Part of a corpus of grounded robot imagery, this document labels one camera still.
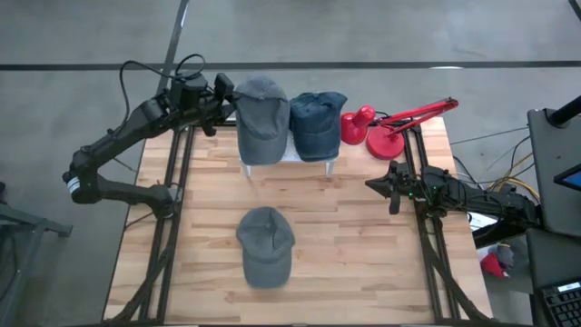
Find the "baseball cap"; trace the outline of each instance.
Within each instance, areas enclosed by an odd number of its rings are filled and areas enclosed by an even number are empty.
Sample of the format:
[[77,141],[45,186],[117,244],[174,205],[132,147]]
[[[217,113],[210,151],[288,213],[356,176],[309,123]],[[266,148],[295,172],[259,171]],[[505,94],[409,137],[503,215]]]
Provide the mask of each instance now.
[[290,100],[290,129],[304,162],[336,158],[340,147],[340,114],[347,97],[338,92],[303,93]]
[[291,109],[286,94],[267,76],[236,87],[238,150],[248,165],[275,164],[287,145]]
[[276,209],[250,210],[242,218],[236,238],[242,245],[244,277],[251,287],[275,288],[289,280],[294,235]]

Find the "black metal frame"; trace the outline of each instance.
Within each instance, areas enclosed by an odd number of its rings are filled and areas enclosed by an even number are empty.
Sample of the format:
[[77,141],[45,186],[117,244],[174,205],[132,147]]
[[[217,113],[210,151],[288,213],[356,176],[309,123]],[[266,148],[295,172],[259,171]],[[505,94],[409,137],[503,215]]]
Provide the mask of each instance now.
[[34,258],[38,252],[44,232],[54,232],[59,237],[69,237],[73,227],[22,212],[4,203],[0,203],[0,220],[10,223],[5,228],[15,229],[10,231],[10,233],[30,233],[23,252],[24,255],[22,255],[19,264],[15,267],[15,277],[7,286],[9,289],[3,300],[4,306],[0,314],[0,327],[10,327],[13,326],[16,310],[25,290],[26,278],[33,268]]
[[[227,121],[221,124],[220,127],[233,127],[236,123],[234,121]],[[113,320],[101,321],[97,324],[86,324],[79,325],[76,327],[118,327],[118,326],[159,326],[165,325],[165,314],[167,309],[167,301],[170,291],[170,280],[172,278],[172,268],[173,259],[175,255],[177,236],[180,227],[180,220],[182,214],[182,199],[183,190],[185,189],[185,184],[187,180],[187,174],[189,171],[188,162],[191,157],[193,148],[193,138],[195,127],[188,126],[187,136],[185,140],[185,147],[183,150],[182,158],[182,168],[180,171],[180,177],[178,182],[178,195],[177,195],[177,205],[176,214],[174,217],[167,219],[171,222],[169,238],[167,244],[163,250],[162,246],[162,234],[165,225],[165,220],[157,220],[155,225],[155,231],[153,234],[153,245],[152,251],[150,253],[150,261],[148,265],[147,275],[142,285],[139,287],[134,297],[127,303],[125,308],[123,308],[122,313],[117,315]],[[170,150],[170,157],[168,159],[167,170],[165,174],[165,184],[169,184],[173,180],[174,167],[177,158],[177,152],[179,148],[180,138],[183,131],[174,130],[172,147]],[[424,145],[424,140],[422,137],[421,127],[414,127],[409,131],[413,133],[416,138],[418,146],[418,156],[420,160],[420,166],[428,166],[428,156],[426,153],[426,148]],[[414,155],[411,151],[411,141],[409,139],[409,132],[404,132],[403,137],[405,140],[405,155],[406,160],[411,172],[415,172]],[[430,305],[432,311],[434,312],[434,323],[448,326],[495,326],[495,327],[510,327],[510,326],[525,326],[521,324],[513,323],[501,323],[490,320],[487,316],[482,314],[476,306],[469,300],[469,298],[462,292],[459,285],[456,283],[452,274],[450,272],[450,264],[448,260],[448,252],[446,249],[446,242],[444,239],[443,225],[439,218],[427,217],[424,214],[422,208],[422,202],[414,199],[414,207],[416,209],[416,218],[418,221],[419,230],[419,241],[422,249],[422,257],[424,262],[424,268],[426,271],[426,278],[428,282],[428,292]],[[428,228],[426,226],[426,221],[430,219],[434,227],[434,237],[436,239],[437,250],[434,251],[428,236]],[[446,318],[442,312],[442,306],[438,294],[438,282],[436,279],[436,274],[434,270],[438,272],[440,277],[444,282],[446,288],[446,297],[448,301],[448,308],[450,309],[450,318]],[[154,318],[150,318],[150,304],[152,297],[152,288],[155,280],[162,274],[162,286],[160,291],[160,298],[158,302],[158,308]],[[460,305],[464,312],[467,314],[470,320],[461,319],[458,305]],[[132,317],[139,310],[137,320],[131,321]],[[393,324],[380,324],[375,326],[390,326]]]

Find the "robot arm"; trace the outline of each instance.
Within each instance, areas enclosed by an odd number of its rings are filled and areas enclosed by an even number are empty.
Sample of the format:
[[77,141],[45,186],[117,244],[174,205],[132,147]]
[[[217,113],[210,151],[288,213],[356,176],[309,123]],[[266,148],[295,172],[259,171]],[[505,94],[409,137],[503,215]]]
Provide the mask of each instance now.
[[385,198],[391,198],[389,213],[399,213],[400,196],[415,198],[427,217],[445,217],[448,211],[493,215],[497,223],[474,231],[479,246],[503,239],[504,234],[523,233],[527,228],[541,225],[535,203],[514,189],[500,192],[472,188],[447,170],[427,166],[421,175],[409,173],[407,163],[391,161],[388,173],[365,184]]
[[170,90],[163,90],[144,101],[117,129],[108,131],[95,143],[82,146],[73,154],[69,170],[63,174],[73,201],[97,203],[109,199],[128,204],[146,203],[156,217],[172,216],[175,194],[166,185],[145,188],[112,182],[97,171],[137,142],[169,129],[199,124],[206,135],[214,136],[213,126],[225,121],[235,109],[233,88],[225,74],[217,74],[214,91],[210,91],[202,74],[191,79],[172,79]]

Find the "gray baseball cap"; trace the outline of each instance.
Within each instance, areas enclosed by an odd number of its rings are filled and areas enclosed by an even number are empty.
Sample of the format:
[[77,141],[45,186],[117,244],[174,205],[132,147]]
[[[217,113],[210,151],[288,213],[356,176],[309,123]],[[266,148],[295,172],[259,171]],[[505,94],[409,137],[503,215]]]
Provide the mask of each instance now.
[[269,77],[255,76],[236,87],[238,150],[245,164],[275,164],[287,147],[291,108]]
[[289,280],[294,235],[289,223],[276,209],[250,210],[242,218],[236,238],[242,244],[244,277],[251,287],[280,287]]

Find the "computer monitor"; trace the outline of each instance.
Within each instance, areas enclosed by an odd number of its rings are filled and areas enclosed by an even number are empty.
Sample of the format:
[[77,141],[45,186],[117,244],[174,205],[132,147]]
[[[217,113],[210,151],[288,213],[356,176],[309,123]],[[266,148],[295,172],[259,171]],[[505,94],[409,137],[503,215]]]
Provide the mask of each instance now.
[[581,191],[581,164],[555,176],[555,183]]

